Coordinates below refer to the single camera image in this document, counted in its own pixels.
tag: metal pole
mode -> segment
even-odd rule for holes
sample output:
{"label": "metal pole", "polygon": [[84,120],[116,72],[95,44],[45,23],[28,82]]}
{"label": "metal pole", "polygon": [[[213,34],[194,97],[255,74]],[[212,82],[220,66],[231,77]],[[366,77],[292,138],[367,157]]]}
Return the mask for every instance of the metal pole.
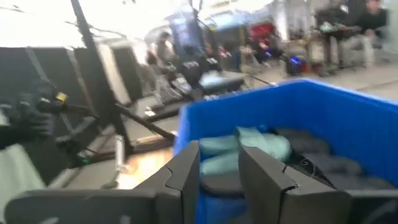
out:
{"label": "metal pole", "polygon": [[71,4],[73,7],[73,11],[76,15],[77,24],[79,30],[83,36],[83,40],[86,44],[86,47],[90,53],[90,63],[93,65],[93,73],[96,75],[96,83],[92,83],[92,85],[100,86],[102,89],[102,99],[103,102],[109,104],[109,107],[112,108],[111,114],[109,115],[111,118],[111,122],[114,125],[116,133],[124,137],[124,148],[126,150],[126,154],[132,154],[133,147],[131,146],[129,136],[126,131],[126,127],[124,127],[122,118],[120,116],[120,112],[116,107],[116,97],[111,89],[110,84],[108,83],[108,79],[106,77],[105,69],[103,67],[100,54],[95,45],[93,36],[90,32],[90,28],[87,24],[87,20],[84,16],[83,10],[81,9],[79,0],[71,0]]}

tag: blue plastic bin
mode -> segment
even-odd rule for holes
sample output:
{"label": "blue plastic bin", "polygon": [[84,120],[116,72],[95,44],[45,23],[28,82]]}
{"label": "blue plastic bin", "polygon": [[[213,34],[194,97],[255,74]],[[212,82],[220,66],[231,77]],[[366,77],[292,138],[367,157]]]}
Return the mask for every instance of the blue plastic bin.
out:
{"label": "blue plastic bin", "polygon": [[[237,126],[306,129],[328,141],[333,153],[398,186],[397,103],[299,79],[184,107],[174,154],[191,140],[233,134]],[[197,223],[220,223],[245,209],[244,200],[200,194]]]}

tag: black frame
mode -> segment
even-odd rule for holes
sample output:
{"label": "black frame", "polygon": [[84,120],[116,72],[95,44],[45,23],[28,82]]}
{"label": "black frame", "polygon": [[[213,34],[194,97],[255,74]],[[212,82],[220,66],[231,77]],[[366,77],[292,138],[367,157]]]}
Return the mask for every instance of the black frame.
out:
{"label": "black frame", "polygon": [[[168,139],[169,141],[174,141],[174,138],[175,138],[174,134],[157,127],[156,125],[138,117],[135,114],[132,114],[128,110],[128,108],[126,108],[125,106],[120,105],[118,103],[118,101],[108,83],[108,80],[106,77],[106,72],[104,70],[104,66],[100,59],[101,58],[100,53],[98,52],[98,49],[96,48],[94,38],[90,32],[90,27],[87,23],[87,20],[85,18],[85,15],[83,13],[83,10],[81,8],[79,0],[71,0],[71,4],[73,7],[73,11],[76,15],[78,28],[83,36],[83,41],[89,51],[91,63],[94,65],[93,69],[95,69],[95,73],[97,74],[97,79],[96,79],[97,83],[95,83],[95,85],[100,86],[102,88],[103,101],[105,103],[108,103],[109,106],[112,107],[111,124],[114,125],[116,134],[120,135],[124,138],[124,150],[125,150],[124,154],[125,154],[126,158],[128,158],[128,156],[130,156],[132,154],[153,151],[154,149],[141,149],[139,151],[135,150],[135,148],[131,145],[131,141],[127,134],[126,127],[124,126],[124,122],[121,118],[121,114],[127,116],[130,119],[133,119],[135,122],[145,126],[147,129],[149,129],[155,133],[158,133],[159,135],[163,136],[164,138]],[[107,161],[110,159],[114,159],[114,152],[107,152],[107,153],[103,153],[103,154],[101,153],[99,155],[95,155],[95,157],[91,159],[90,163],[103,162],[103,161]]]}

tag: gray floor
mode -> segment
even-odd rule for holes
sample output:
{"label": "gray floor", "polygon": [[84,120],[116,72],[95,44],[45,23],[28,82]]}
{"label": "gray floor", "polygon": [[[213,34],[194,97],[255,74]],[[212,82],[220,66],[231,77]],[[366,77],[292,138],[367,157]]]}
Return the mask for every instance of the gray floor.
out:
{"label": "gray floor", "polygon": [[[284,76],[276,69],[269,70],[258,77],[269,82],[280,82],[284,79]],[[395,65],[370,69],[359,68],[356,71],[345,70],[334,77],[320,78],[313,76],[308,78],[398,101],[398,66]],[[259,81],[251,82],[248,80],[248,83],[253,84],[254,88],[264,86],[264,84]],[[152,99],[147,99],[140,102],[141,108],[144,108],[145,105],[148,105],[151,101]],[[166,130],[174,131],[177,130],[178,127],[178,118],[159,121],[156,125]],[[126,122],[126,127],[131,139],[142,138],[152,134],[150,131],[131,120]],[[106,143],[105,148],[112,149],[113,146],[114,141],[110,140]],[[114,161],[93,164],[86,166],[67,188],[97,189],[104,183],[109,182],[113,175]]]}

